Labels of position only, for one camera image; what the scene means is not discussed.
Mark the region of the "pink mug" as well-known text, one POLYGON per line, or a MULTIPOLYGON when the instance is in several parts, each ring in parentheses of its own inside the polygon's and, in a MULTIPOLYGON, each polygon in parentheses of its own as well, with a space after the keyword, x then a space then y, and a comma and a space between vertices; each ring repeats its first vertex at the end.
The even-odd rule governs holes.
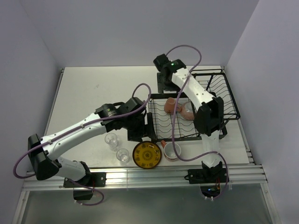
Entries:
MULTIPOLYGON (((164 111, 167 114, 174 114, 175 110, 176 99, 175 98, 168 98, 164 104, 164 111)), ((176 112, 181 112, 182 108, 180 104, 177 104, 176 112)))
POLYGON ((178 159, 177 155, 175 154, 172 142, 166 142, 166 141, 162 140, 161 141, 161 146, 162 146, 163 151, 164 151, 164 157, 168 161, 173 162, 173 161, 178 159))

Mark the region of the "red floral patterned bowl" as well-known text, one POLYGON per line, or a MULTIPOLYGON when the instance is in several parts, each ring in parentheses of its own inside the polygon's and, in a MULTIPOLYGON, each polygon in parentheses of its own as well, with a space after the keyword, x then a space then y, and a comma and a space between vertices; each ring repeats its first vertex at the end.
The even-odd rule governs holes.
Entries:
POLYGON ((194 120, 194 114, 193 114, 193 110, 192 110, 192 104, 191 102, 185 102, 181 105, 181 116, 185 119, 185 120, 194 120))

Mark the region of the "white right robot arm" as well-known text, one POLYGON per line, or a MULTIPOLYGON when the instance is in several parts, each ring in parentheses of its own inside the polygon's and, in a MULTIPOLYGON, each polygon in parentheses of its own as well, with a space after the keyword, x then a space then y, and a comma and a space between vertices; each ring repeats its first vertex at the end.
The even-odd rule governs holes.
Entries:
POLYGON ((170 61, 165 54, 157 56, 153 61, 158 70, 158 92, 183 92, 195 106, 195 129, 200 133, 203 144, 203 179, 212 182, 218 177, 216 166, 221 162, 219 151, 219 135, 223 124, 224 101, 203 88, 191 75, 186 65, 179 59, 170 61))

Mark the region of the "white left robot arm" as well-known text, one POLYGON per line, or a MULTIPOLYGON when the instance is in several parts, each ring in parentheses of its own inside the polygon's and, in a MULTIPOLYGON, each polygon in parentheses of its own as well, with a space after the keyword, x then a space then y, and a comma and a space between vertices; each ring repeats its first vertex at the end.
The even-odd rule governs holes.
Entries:
POLYGON ((129 141, 156 138, 152 113, 137 97, 126 103, 104 104, 84 120, 58 133, 43 137, 31 135, 28 138, 28 157, 37 180, 61 176, 79 186, 88 185, 91 174, 86 163, 67 160, 62 154, 90 138, 122 128, 127 130, 129 141))

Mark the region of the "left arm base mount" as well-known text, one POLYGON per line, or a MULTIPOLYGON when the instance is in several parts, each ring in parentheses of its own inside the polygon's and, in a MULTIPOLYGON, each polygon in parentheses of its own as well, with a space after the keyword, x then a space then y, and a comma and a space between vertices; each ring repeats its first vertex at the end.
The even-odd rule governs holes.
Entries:
POLYGON ((93 206, 104 201, 104 194, 96 189, 97 187, 105 187, 106 172, 93 172, 82 181, 73 181, 65 178, 63 187, 73 189, 73 199, 84 206, 93 206), (97 203, 86 203, 93 196, 100 196, 100 201, 97 203))

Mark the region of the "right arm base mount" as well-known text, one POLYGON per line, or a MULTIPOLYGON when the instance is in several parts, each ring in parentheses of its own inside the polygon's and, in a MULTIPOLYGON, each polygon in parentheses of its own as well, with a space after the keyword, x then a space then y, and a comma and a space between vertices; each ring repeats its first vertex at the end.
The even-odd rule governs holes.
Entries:
POLYGON ((210 184, 200 187, 201 193, 209 198, 218 196, 221 193, 221 184, 229 181, 227 171, 221 165, 218 168, 189 169, 184 179, 190 184, 210 184))

